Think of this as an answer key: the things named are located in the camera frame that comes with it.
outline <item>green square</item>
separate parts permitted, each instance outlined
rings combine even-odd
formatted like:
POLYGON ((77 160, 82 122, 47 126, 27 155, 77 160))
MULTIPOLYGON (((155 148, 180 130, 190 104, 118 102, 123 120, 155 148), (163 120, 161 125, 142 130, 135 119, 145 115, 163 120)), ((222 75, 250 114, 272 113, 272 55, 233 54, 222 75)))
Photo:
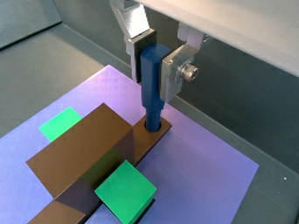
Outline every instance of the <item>green square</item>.
POLYGON ((42 127, 41 131, 53 142, 79 121, 81 115, 73 108, 66 108, 42 127))
POLYGON ((153 202, 157 187, 126 161, 95 193, 122 223, 135 223, 153 202))

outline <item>blue cylinder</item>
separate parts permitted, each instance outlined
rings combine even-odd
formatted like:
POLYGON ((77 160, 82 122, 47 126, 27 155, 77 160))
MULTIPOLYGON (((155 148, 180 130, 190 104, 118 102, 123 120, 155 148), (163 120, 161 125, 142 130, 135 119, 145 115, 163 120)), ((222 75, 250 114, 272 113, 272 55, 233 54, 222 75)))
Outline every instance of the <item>blue cylinder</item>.
POLYGON ((146 108, 146 128, 151 132, 161 129, 165 101, 161 99, 161 64, 172 49, 165 45, 150 45, 142 53, 142 96, 146 108))

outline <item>purple mat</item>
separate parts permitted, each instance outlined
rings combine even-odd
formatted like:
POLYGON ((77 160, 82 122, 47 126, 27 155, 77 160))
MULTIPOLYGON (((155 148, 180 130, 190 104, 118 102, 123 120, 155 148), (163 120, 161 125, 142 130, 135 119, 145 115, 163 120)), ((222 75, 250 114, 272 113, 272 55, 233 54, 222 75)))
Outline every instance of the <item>purple mat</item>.
MULTIPOLYGON (((27 223, 53 200, 26 161, 50 144, 39 127, 67 107, 86 116, 105 102, 134 125, 146 111, 141 86, 107 66, 0 139, 0 222, 27 223)), ((141 223, 230 224, 258 164, 176 108, 173 129, 138 166, 158 187, 141 223)), ((106 206, 91 223, 119 223, 106 206)))

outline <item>brown wooden block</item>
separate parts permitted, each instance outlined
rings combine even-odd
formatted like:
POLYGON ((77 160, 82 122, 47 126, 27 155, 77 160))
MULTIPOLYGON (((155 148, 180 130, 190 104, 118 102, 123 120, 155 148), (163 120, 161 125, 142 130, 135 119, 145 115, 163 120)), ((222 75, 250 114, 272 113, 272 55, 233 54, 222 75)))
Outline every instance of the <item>brown wooden block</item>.
POLYGON ((30 224, 77 224, 85 223, 85 220, 85 213, 54 200, 30 221, 30 224))
POLYGON ((27 164, 51 196, 90 214, 94 190, 125 160, 134 163, 134 148, 133 126, 102 104, 27 164))
POLYGON ((149 151, 155 147, 157 143, 170 130, 173 125, 162 118, 162 128, 157 132, 146 129, 146 117, 135 124, 135 165, 145 158, 149 151))
POLYGON ((172 128, 162 118, 157 132, 146 118, 133 127, 102 104, 27 161, 54 197, 31 223, 83 223, 101 205, 95 189, 127 159, 137 165, 172 128))

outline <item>metal bracket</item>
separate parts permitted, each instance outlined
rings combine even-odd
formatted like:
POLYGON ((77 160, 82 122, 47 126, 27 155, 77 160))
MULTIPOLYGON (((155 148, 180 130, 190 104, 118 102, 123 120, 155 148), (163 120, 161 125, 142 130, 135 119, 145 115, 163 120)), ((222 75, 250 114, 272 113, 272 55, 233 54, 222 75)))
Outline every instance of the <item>metal bracket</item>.
POLYGON ((149 45, 157 44, 157 32, 150 29, 146 8, 141 3, 133 0, 110 0, 110 4, 126 35, 126 52, 131 56, 133 79, 141 82, 141 54, 149 45))
POLYGON ((181 23, 178 38, 186 41, 186 44, 163 59, 162 64, 161 98, 166 102, 182 92, 184 80, 193 81, 198 75, 200 68, 193 61, 208 36, 181 23))

